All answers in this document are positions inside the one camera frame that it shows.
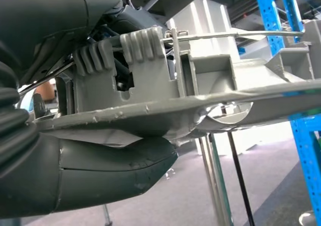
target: black mechanical component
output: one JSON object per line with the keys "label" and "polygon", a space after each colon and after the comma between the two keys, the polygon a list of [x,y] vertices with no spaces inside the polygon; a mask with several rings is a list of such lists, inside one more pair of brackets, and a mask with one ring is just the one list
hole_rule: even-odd
{"label": "black mechanical component", "polygon": [[177,158],[161,137],[123,149],[38,133],[15,109],[17,79],[0,63],[0,218],[48,214],[140,195]]}
{"label": "black mechanical component", "polygon": [[102,14],[123,7],[122,0],[0,2],[0,60],[12,68],[20,85],[44,77],[85,43]]}
{"label": "black mechanical component", "polygon": [[[120,13],[106,15],[105,20],[108,27],[118,34],[126,34],[153,26],[161,27],[164,38],[170,37],[172,34],[167,27],[158,22],[142,7],[136,10],[131,6],[126,5]],[[173,45],[167,43],[165,47],[171,48]]]}
{"label": "black mechanical component", "polygon": [[[223,114],[227,114],[226,107],[221,107]],[[231,132],[228,132],[227,134],[229,138],[229,142],[231,146],[232,159],[235,164],[235,168],[236,170],[237,177],[238,179],[238,183],[241,188],[242,195],[243,197],[244,204],[245,205],[246,213],[248,218],[248,222],[250,226],[255,226],[254,219],[252,214],[252,210],[251,208],[249,197],[248,196],[248,192],[245,187],[245,179],[243,178],[242,170],[241,169],[240,161],[238,160],[238,153],[236,152],[235,144],[234,143],[233,136]]]}

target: blue upright post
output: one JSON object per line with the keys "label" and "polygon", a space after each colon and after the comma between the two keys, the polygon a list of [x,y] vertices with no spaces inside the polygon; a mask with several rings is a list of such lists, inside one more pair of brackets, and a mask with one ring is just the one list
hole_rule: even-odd
{"label": "blue upright post", "polygon": [[[263,23],[266,31],[282,31],[280,18],[274,0],[257,0]],[[278,53],[281,48],[284,48],[285,42],[280,36],[269,36],[267,40],[271,49],[272,55]]]}
{"label": "blue upright post", "polygon": [[[288,22],[293,31],[304,31],[304,26],[295,0],[283,0]],[[274,0],[257,0],[264,27],[267,31],[282,30],[281,21]],[[273,55],[284,48],[282,37],[268,37]],[[314,131],[319,131],[321,115],[297,119],[289,117],[303,173],[318,225],[321,225],[321,149]]]}
{"label": "blue upright post", "polygon": [[[296,0],[283,0],[284,7],[285,8],[288,24],[293,31],[303,32],[304,24],[302,23],[301,16],[300,15],[299,8]],[[295,42],[298,42],[299,37],[295,38]]]}

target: gray plastic part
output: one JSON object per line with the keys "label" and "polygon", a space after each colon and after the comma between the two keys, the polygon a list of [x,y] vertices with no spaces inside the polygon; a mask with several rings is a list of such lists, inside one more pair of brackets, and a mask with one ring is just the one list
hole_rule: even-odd
{"label": "gray plastic part", "polygon": [[230,55],[192,57],[189,54],[195,95],[230,92],[236,89]]}
{"label": "gray plastic part", "polygon": [[288,82],[290,80],[286,78],[285,72],[304,80],[314,79],[308,47],[281,49],[266,66]]}
{"label": "gray plastic part", "polygon": [[304,24],[305,32],[301,42],[307,42],[313,73],[316,79],[321,78],[321,20],[312,20]]}
{"label": "gray plastic part", "polygon": [[120,35],[123,55],[132,72],[133,88],[117,91],[113,47],[109,39],[74,53],[76,112],[179,97],[170,78],[160,27]]}
{"label": "gray plastic part", "polygon": [[120,129],[139,137],[164,136],[168,140],[184,137],[195,130],[220,103],[254,102],[249,119],[220,123],[216,130],[288,117],[321,107],[321,81],[283,83],[251,90],[199,95],[165,101],[131,104],[92,112],[37,121],[42,131],[68,129]]}

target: gray panel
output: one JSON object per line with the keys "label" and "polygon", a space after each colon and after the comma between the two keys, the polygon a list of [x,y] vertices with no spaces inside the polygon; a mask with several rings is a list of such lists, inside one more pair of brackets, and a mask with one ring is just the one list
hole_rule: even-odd
{"label": "gray panel", "polygon": [[[40,130],[115,128],[140,137],[164,136],[173,140],[193,131],[208,113],[208,107],[221,102],[254,102],[248,119],[220,124],[217,130],[242,124],[279,119],[321,106],[321,81],[285,83],[244,91],[200,95],[166,101],[132,104],[53,120],[38,121]],[[300,92],[288,95],[288,92]]]}

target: black hose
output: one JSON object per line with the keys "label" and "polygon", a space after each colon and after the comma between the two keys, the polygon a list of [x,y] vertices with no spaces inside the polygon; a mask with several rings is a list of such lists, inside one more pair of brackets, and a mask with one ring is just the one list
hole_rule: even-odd
{"label": "black hose", "polygon": [[[0,62],[0,75],[0,165],[5,165],[28,149],[38,134],[34,124],[26,124],[29,119],[27,111],[14,108],[14,104],[20,99],[14,73]],[[2,168],[11,169],[10,165]]]}

